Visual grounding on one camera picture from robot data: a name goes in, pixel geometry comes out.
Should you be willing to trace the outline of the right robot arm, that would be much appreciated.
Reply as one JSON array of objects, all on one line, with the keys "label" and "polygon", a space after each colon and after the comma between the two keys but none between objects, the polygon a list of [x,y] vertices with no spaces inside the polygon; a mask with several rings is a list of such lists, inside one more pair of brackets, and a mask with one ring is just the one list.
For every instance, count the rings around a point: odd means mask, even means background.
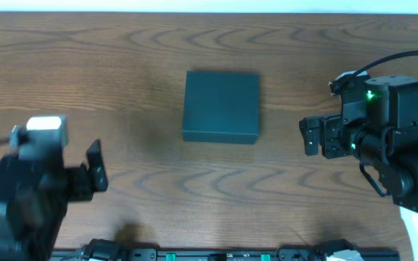
[{"label": "right robot arm", "polygon": [[341,111],[299,122],[306,155],[355,157],[377,194],[401,208],[418,260],[418,80],[345,75],[330,85]]}]

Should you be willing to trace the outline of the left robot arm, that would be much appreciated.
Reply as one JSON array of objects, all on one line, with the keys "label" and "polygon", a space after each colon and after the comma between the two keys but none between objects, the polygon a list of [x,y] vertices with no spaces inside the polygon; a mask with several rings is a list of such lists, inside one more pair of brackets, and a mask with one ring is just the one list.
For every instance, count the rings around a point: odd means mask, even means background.
[{"label": "left robot arm", "polygon": [[102,148],[95,140],[87,161],[67,167],[60,146],[21,150],[0,161],[0,260],[48,260],[67,208],[89,202],[108,187]]}]

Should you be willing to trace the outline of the black gift box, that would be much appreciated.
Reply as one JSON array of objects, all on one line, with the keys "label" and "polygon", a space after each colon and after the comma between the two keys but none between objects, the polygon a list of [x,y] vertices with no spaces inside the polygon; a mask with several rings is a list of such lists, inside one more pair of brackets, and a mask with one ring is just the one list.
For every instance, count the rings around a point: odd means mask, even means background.
[{"label": "black gift box", "polygon": [[253,72],[188,71],[184,141],[255,144],[260,133],[261,77]]}]

